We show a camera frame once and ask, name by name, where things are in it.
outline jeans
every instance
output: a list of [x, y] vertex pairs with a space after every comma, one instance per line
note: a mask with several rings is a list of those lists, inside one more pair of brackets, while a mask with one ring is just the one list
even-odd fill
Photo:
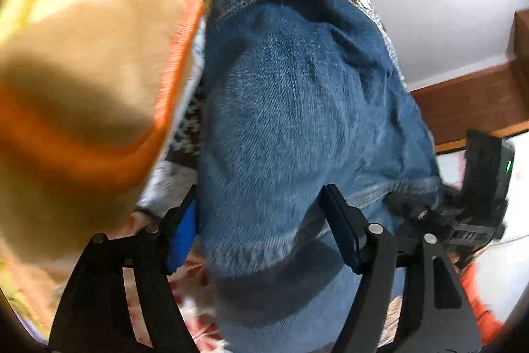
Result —
[[[204, 84], [201, 241], [228, 348], [332, 343], [360, 277], [316, 198], [335, 183], [393, 231], [402, 220], [387, 193], [437, 196], [419, 109], [377, 26], [347, 0], [212, 0]], [[403, 280], [398, 271], [394, 296]]]

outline orange trim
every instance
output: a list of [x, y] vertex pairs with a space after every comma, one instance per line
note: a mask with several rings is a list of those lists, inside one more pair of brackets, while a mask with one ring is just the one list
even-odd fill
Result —
[[463, 139], [463, 140], [445, 142], [443, 144], [437, 144], [435, 146], [435, 154], [445, 153], [448, 151], [462, 150], [465, 147], [466, 142], [467, 140]]
[[187, 0], [182, 10], [154, 106], [153, 126], [131, 145], [83, 142], [43, 119], [0, 82], [0, 148], [54, 178], [100, 192], [126, 192], [147, 175], [173, 121], [178, 86], [204, 3]]
[[496, 316], [493, 312], [491, 312], [491, 310], [489, 310], [479, 298], [478, 289], [475, 284], [477, 272], [477, 264], [475, 262], [470, 263], [461, 275], [461, 284], [467, 294], [468, 301], [472, 307], [472, 312], [478, 323], [479, 333], [481, 334], [481, 343], [486, 346], [500, 333], [502, 330], [502, 323], [496, 320]]

